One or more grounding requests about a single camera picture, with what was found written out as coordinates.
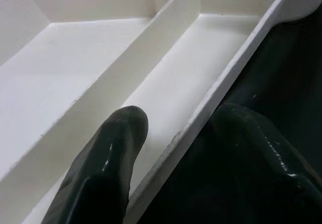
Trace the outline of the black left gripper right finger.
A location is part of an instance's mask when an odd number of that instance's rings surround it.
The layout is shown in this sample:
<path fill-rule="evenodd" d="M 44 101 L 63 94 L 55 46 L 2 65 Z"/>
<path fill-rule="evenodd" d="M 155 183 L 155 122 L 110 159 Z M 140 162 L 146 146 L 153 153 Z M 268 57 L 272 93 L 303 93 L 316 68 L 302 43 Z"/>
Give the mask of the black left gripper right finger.
<path fill-rule="evenodd" d="M 245 223 L 321 223 L 321 177 L 265 116 L 223 104 L 211 127 Z"/>

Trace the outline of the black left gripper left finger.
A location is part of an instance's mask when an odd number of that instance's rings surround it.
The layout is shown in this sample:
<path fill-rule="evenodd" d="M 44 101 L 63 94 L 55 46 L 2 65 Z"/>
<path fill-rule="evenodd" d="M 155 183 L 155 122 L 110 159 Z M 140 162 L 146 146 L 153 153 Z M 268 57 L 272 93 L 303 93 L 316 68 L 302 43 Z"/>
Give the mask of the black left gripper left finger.
<path fill-rule="evenodd" d="M 122 223 L 147 133 L 141 108 L 113 112 L 72 162 L 42 223 Z"/>

